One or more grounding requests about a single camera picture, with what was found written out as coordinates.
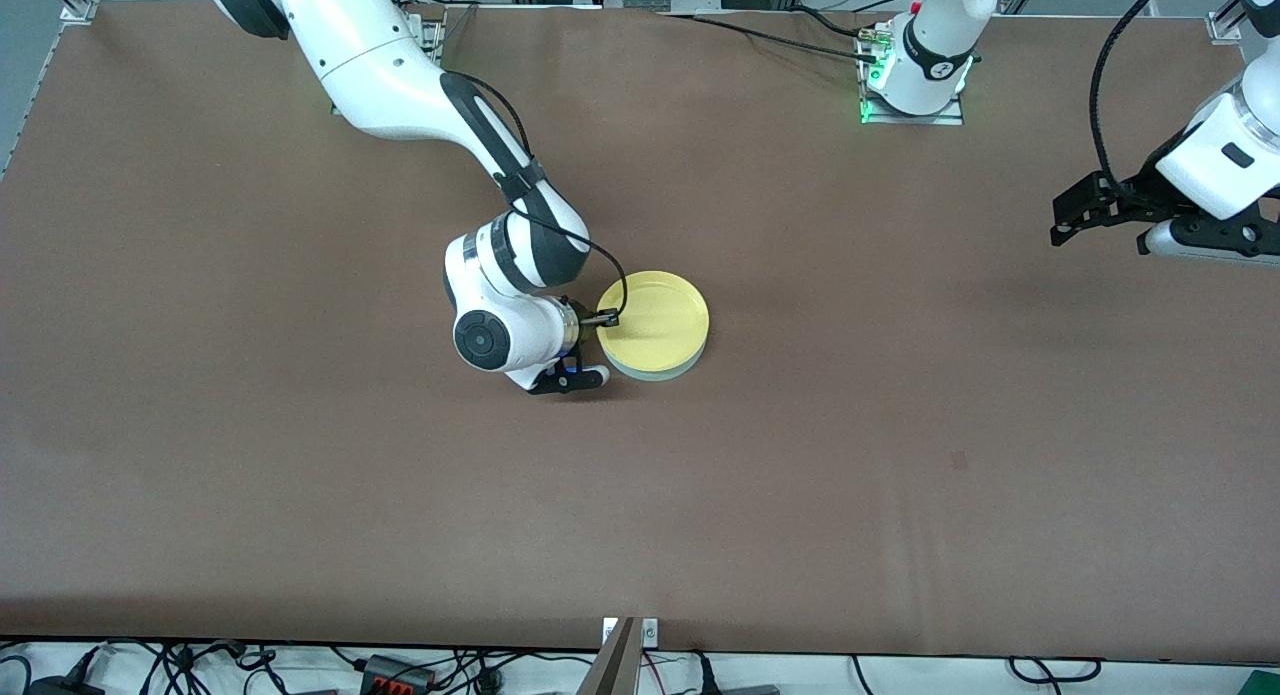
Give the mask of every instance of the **brown tabletop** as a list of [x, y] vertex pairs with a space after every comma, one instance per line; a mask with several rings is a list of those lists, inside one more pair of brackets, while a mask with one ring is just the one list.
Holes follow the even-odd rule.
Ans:
[[[443, 250], [502, 211], [462, 148], [209, 3], [105, 3], [0, 183], [0, 632], [1276, 659], [1280, 282], [1048, 244], [1108, 28], [992, 22], [966, 124], [910, 127], [836, 58], [475, 13], [447, 65], [712, 308], [678, 380], [532, 398], [451, 343]], [[1134, 24], [1119, 170], [1239, 67]]]

